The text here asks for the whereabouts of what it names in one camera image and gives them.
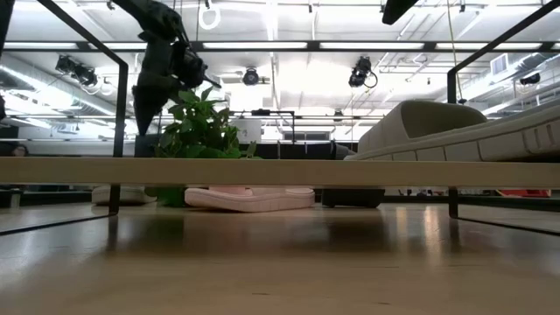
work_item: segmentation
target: white shoe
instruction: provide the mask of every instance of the white shoe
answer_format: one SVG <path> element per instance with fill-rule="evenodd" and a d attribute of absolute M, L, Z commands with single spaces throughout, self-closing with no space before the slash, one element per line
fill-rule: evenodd
<path fill-rule="evenodd" d="M 193 207 L 256 213 L 311 207 L 315 192 L 308 188 L 189 188 L 185 202 Z"/>

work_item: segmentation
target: spotlight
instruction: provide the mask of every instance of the spotlight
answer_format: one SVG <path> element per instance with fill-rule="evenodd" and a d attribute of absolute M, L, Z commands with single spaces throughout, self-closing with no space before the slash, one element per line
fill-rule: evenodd
<path fill-rule="evenodd" d="M 97 84 L 97 75 L 94 69 L 87 69 L 83 65 L 78 65 L 74 69 L 72 77 L 86 87 L 93 87 Z"/>
<path fill-rule="evenodd" d="M 533 74 L 533 75 L 531 75 L 531 76 L 529 76 L 529 77 L 527 77 L 527 78 L 523 78 L 523 79 L 520 79 L 520 80 L 519 80 L 519 82 L 520 82 L 522 85 L 536 84 L 536 83 L 538 83 L 538 82 L 540 82 L 540 81 L 541 81 L 541 75 L 540 75 L 539 73 L 535 73 L 535 74 Z"/>
<path fill-rule="evenodd" d="M 254 86 L 259 83 L 259 74 L 255 68 L 248 68 L 245 75 L 243 75 L 243 83 L 246 86 Z"/>
<path fill-rule="evenodd" d="M 68 56 L 60 56 L 54 69 L 61 74 L 72 74 L 75 66 L 76 64 Z"/>
<path fill-rule="evenodd" d="M 366 85 L 366 79 L 370 74 L 375 77 L 375 84 L 373 86 Z M 350 80 L 348 80 L 350 87 L 359 88 L 363 85 L 366 86 L 366 88 L 375 88 L 377 82 L 377 75 L 371 71 L 371 61 L 369 61 L 369 57 L 360 57 L 356 66 L 352 68 L 352 74 L 350 74 Z"/>
<path fill-rule="evenodd" d="M 54 69 L 61 74 L 69 74 L 83 86 L 92 87 L 97 84 L 97 75 L 95 75 L 94 69 L 75 62 L 68 56 L 60 56 Z"/>

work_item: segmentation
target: potted plant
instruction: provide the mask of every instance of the potted plant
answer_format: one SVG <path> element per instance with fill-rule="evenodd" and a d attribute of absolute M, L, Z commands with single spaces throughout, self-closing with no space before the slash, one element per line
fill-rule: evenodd
<path fill-rule="evenodd" d="M 212 87 L 198 97 L 192 90 L 180 92 L 180 103 L 168 111 L 175 122 L 164 129 L 164 134 L 155 147 L 157 158 L 253 158 L 256 144 L 247 152 L 239 150 L 237 127 L 230 126 L 229 108 L 220 111 L 214 105 L 223 100 L 208 100 Z M 184 187 L 146 188 L 150 196 L 168 207 L 183 207 Z"/>

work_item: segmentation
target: wooden floor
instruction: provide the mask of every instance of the wooden floor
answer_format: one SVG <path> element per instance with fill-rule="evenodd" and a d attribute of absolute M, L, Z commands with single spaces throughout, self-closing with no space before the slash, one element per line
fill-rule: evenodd
<path fill-rule="evenodd" d="M 519 224 L 560 214 L 460 210 Z M 0 212 L 0 228 L 106 209 L 18 211 Z M 558 314 L 559 253 L 558 237 L 449 220 L 446 206 L 126 208 L 0 237 L 0 314 Z"/>

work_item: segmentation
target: robotic arm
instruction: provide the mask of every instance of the robotic arm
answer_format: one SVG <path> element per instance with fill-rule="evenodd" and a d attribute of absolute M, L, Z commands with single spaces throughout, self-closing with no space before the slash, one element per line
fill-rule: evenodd
<path fill-rule="evenodd" d="M 153 0 L 113 0 L 138 21 L 143 32 L 138 37 L 148 45 L 134 95 L 136 123 L 145 135 L 153 117 L 169 99 L 180 103 L 179 91 L 196 88 L 206 80 L 208 66 L 193 51 L 181 16 Z"/>

